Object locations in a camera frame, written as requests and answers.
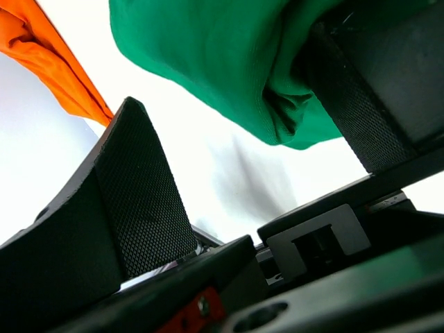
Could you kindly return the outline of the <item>green t shirt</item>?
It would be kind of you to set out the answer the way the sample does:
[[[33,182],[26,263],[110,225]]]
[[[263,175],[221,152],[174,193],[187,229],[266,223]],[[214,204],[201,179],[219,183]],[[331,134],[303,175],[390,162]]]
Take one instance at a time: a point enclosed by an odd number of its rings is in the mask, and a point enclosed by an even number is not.
[[[313,23],[335,1],[111,1],[120,52],[269,145],[341,136],[300,72]]]

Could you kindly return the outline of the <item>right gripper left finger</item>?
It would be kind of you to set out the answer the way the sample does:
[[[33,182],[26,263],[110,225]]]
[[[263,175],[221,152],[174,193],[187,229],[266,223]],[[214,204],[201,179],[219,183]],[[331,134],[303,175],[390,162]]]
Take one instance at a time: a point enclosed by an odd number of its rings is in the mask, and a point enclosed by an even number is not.
[[[35,222],[1,246],[1,331],[45,330],[195,249],[159,137],[128,97]]]

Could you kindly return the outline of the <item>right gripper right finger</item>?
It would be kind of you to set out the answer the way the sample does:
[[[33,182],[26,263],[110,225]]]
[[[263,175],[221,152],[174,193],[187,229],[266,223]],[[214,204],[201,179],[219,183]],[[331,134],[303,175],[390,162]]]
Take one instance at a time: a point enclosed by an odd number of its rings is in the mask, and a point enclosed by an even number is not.
[[[443,146],[442,1],[344,1],[311,27],[300,59],[367,172]]]

